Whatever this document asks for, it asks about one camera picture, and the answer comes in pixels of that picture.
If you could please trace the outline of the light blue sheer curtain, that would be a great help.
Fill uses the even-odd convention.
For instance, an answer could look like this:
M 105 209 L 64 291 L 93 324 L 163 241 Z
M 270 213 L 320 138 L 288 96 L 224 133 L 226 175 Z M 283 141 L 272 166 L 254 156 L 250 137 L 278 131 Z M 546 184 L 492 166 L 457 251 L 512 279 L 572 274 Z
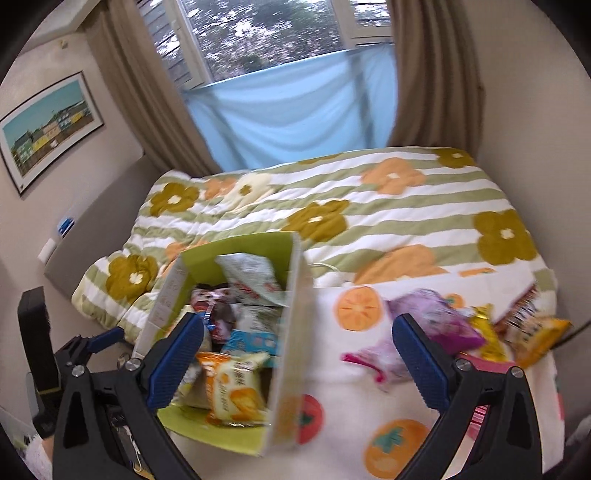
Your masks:
M 390 44 L 245 74 L 183 94 L 224 171 L 386 147 L 398 106 Z

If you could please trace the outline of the grey white rice cracker bag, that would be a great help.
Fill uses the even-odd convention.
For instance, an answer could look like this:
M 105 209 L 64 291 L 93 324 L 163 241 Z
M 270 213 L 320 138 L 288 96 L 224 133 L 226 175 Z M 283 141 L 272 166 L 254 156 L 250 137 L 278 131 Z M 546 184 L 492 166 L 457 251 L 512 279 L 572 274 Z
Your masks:
M 270 259 L 245 252 L 218 255 L 215 263 L 233 296 L 249 306 L 285 307 L 287 294 L 276 281 Z

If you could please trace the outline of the pink striped snack packet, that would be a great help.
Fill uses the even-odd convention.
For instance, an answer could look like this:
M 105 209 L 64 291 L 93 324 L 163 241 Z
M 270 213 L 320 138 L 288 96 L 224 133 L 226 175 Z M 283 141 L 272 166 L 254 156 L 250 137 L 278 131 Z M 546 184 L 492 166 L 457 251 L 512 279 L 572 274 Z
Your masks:
M 468 360 L 479 371 L 496 374 L 505 374 L 512 367 L 516 366 L 516 363 L 513 361 L 495 362 L 491 360 L 485 360 L 483 358 L 477 357 L 466 352 L 460 353 L 458 358 Z M 478 435 L 480 433 L 480 429 L 485 421 L 486 414 L 488 413 L 490 405 L 489 397 L 489 394 L 484 394 L 482 398 L 479 400 L 479 403 L 477 404 L 473 412 L 471 422 L 467 431 L 468 437 L 473 441 L 477 440 Z

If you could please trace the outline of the right brown curtain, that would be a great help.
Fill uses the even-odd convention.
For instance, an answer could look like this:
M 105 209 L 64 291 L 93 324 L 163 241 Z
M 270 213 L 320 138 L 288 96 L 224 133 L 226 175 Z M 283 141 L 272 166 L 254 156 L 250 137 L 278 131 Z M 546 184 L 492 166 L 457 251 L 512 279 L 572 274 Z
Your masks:
M 477 153 L 485 90 L 463 3 L 403 0 L 387 5 L 398 82 L 388 144 Z

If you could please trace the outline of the green striped floral quilt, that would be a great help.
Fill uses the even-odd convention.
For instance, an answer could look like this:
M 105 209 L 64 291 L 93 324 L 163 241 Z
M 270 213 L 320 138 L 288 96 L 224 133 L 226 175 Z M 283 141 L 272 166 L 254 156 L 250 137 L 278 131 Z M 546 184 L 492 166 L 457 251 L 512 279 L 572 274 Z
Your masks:
M 169 171 L 134 222 L 83 274 L 71 301 L 134 342 L 179 254 L 224 238 L 301 236 L 318 287 L 527 266 L 539 308 L 557 309 L 557 282 L 501 188 L 465 151 L 404 147 L 317 157 L 192 178 Z

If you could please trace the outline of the window with white frame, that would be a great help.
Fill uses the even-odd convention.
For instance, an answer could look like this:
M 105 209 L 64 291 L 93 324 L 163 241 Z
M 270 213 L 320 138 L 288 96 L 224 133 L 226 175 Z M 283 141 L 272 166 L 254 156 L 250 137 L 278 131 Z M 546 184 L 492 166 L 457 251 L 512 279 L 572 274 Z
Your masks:
M 391 37 L 385 1 L 154 0 L 135 6 L 180 90 Z

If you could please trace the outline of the orange white cake packet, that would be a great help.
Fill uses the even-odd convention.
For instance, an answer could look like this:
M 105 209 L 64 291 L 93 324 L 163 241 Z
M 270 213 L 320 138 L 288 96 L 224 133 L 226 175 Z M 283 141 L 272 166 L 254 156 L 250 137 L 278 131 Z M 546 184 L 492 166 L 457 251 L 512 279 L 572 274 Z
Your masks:
M 195 358 L 205 374 L 208 417 L 217 425 L 251 427 L 266 424 L 260 371 L 270 354 L 256 352 L 242 356 L 198 352 Z

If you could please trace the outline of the green white cardboard box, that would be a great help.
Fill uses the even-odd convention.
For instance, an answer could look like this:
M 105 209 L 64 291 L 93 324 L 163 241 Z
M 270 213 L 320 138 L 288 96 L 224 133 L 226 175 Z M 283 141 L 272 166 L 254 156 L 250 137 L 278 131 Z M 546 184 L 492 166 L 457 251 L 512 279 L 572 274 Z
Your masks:
M 195 247 L 180 254 L 168 270 L 155 304 L 140 332 L 133 355 L 143 358 L 179 318 L 197 284 L 214 286 L 224 281 L 215 258 L 247 253 L 266 257 L 276 280 L 286 291 L 279 327 L 279 354 L 270 379 L 270 419 L 259 427 L 215 426 L 204 411 L 167 406 L 157 412 L 163 426 L 185 438 L 223 450 L 263 456 L 276 447 L 297 443 L 303 406 L 304 378 L 311 359 L 311 334 L 315 327 L 315 293 L 311 270 L 305 262 L 301 240 L 290 232 L 235 236 Z

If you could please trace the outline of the dark chocolate snack bag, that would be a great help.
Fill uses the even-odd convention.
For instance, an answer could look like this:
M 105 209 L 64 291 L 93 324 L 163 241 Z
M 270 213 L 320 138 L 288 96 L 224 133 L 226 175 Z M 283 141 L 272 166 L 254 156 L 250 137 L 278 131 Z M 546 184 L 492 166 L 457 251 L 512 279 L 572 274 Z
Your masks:
M 190 294 L 189 305 L 194 312 L 204 315 L 204 324 L 213 344 L 223 346 L 235 329 L 235 297 L 228 283 L 197 284 Z

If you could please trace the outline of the brown curtain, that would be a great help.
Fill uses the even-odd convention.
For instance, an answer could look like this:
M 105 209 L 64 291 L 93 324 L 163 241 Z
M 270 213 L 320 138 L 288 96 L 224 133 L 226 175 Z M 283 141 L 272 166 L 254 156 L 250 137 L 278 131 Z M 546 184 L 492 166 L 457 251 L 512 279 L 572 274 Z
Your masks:
M 485 90 L 463 3 L 403 0 L 387 5 L 398 82 L 388 144 L 477 153 Z
M 111 96 L 154 165 L 192 177 L 221 173 L 135 3 L 101 1 L 82 29 Z

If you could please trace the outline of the left brown curtain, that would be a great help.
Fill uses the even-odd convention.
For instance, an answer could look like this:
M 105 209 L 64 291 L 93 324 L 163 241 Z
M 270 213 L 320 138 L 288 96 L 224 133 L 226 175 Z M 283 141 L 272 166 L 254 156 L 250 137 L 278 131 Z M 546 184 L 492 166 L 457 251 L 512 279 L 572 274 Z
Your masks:
M 221 173 L 135 3 L 101 1 L 82 29 L 111 96 L 154 165 L 192 177 Z

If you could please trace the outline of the grey upholstered headboard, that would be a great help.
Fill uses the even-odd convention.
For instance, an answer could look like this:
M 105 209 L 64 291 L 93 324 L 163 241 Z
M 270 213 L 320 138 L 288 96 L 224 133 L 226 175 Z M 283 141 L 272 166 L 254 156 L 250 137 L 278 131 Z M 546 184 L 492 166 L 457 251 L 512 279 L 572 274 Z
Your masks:
M 69 299 L 86 270 L 98 259 L 120 249 L 150 188 L 161 171 L 146 156 L 114 180 L 59 243 L 44 267 L 44 275 Z

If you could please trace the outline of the gold foil snack bag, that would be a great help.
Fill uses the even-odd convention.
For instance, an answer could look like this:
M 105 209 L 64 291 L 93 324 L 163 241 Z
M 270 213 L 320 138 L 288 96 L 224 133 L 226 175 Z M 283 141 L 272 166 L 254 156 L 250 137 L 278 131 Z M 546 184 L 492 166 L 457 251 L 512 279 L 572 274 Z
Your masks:
M 472 306 L 469 313 L 470 325 L 480 333 L 485 343 L 478 348 L 478 355 L 481 359 L 504 363 L 509 360 L 506 350 L 494 329 L 492 323 L 492 304 L 483 306 Z

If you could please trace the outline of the blue item on headboard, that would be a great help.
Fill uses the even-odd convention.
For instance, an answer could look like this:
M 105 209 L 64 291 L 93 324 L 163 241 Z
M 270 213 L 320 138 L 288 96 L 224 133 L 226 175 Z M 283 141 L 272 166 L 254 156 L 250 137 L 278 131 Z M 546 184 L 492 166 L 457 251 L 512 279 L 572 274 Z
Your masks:
M 57 233 L 61 238 L 64 238 L 67 233 L 71 230 L 74 226 L 75 220 L 72 217 L 64 218 L 60 221 L 57 226 Z

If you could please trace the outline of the pink white small snack packet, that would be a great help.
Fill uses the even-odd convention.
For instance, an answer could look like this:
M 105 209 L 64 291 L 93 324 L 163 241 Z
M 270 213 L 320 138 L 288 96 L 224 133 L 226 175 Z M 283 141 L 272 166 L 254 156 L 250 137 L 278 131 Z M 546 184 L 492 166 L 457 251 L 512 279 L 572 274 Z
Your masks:
M 356 352 L 346 352 L 341 355 L 341 360 L 373 371 L 375 383 L 383 391 L 389 391 L 394 384 L 412 379 L 391 338 L 380 340 L 377 344 Z

